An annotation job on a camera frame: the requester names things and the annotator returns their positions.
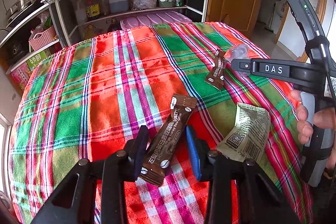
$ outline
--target human hand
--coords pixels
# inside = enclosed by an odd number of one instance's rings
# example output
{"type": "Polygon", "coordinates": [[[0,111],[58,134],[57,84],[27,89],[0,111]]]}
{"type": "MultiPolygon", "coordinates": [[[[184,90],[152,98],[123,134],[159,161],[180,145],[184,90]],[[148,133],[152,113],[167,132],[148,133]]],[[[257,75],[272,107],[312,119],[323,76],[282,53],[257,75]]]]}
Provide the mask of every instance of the human hand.
{"type": "MultiPolygon", "coordinates": [[[[302,102],[301,92],[298,90],[292,90],[290,96],[302,102]]],[[[295,110],[296,116],[298,117],[297,130],[299,131],[298,139],[302,144],[306,144],[309,141],[309,138],[313,134],[313,127],[309,122],[307,122],[308,111],[307,109],[300,104],[295,110]]],[[[329,128],[336,130],[336,117],[335,109],[333,107],[323,109],[319,112],[316,112],[313,116],[313,123],[319,128],[329,128]]],[[[328,171],[333,171],[336,163],[336,138],[334,139],[334,146],[331,151],[331,155],[325,166],[328,171]]]]}

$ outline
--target tiled floor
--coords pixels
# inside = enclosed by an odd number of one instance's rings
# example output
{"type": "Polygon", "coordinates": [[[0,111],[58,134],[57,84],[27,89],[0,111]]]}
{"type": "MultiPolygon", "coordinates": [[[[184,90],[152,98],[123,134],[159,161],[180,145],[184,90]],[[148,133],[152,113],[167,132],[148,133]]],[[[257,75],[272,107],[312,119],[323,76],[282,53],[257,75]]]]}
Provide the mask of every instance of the tiled floor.
{"type": "Polygon", "coordinates": [[[293,59],[286,52],[284,52],[283,49],[274,43],[276,34],[266,31],[264,26],[265,25],[257,22],[250,40],[272,59],[293,61],[293,59]]]}

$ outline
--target clear plastic piece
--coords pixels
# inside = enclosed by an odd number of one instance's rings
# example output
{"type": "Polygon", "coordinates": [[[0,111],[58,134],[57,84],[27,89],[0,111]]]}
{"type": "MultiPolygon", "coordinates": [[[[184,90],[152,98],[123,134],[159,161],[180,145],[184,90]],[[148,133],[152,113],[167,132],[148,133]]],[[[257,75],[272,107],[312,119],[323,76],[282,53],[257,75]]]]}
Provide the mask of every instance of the clear plastic piece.
{"type": "MultiPolygon", "coordinates": [[[[246,44],[239,44],[235,47],[232,47],[231,49],[229,49],[226,54],[224,55],[225,60],[227,60],[229,63],[231,63],[231,61],[233,59],[250,59],[248,56],[250,47],[246,44]]],[[[241,75],[242,77],[247,77],[250,75],[250,73],[248,72],[237,72],[239,75],[241,75]]]]}

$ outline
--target pink storage box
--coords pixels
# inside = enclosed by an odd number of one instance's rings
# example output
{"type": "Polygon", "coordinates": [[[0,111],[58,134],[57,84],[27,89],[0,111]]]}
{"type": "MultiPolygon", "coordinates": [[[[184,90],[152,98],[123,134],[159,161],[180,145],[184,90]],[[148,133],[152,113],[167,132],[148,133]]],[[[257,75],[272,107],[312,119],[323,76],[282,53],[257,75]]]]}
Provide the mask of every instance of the pink storage box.
{"type": "Polygon", "coordinates": [[[51,26],[44,32],[37,33],[32,40],[29,40],[29,44],[34,49],[34,51],[37,51],[40,48],[48,45],[50,42],[54,41],[55,36],[56,36],[55,27],[51,26]]]}
{"type": "Polygon", "coordinates": [[[181,22],[190,23],[192,20],[178,12],[160,12],[126,17],[120,22],[120,25],[123,30],[127,30],[147,25],[181,22]]]}

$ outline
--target screw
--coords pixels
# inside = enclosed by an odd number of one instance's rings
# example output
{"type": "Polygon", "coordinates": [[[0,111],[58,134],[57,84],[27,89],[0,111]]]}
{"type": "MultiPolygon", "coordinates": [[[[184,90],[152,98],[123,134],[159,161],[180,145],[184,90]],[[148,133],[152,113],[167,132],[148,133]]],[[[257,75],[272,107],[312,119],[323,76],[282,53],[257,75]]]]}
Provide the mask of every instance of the screw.
{"type": "Polygon", "coordinates": [[[88,159],[80,159],[79,162],[78,162],[78,164],[80,166],[83,166],[83,165],[86,165],[88,162],[89,162],[88,159]]]}
{"type": "Polygon", "coordinates": [[[117,155],[117,157],[124,157],[124,156],[126,156],[126,151],[125,150],[118,150],[117,152],[116,152],[116,155],[117,155]]]}
{"type": "Polygon", "coordinates": [[[212,157],[212,158],[217,157],[218,156],[218,152],[216,150],[210,150],[208,152],[208,156],[212,157]]]}
{"type": "Polygon", "coordinates": [[[248,166],[255,165],[255,161],[253,159],[246,159],[245,161],[248,166]]]}

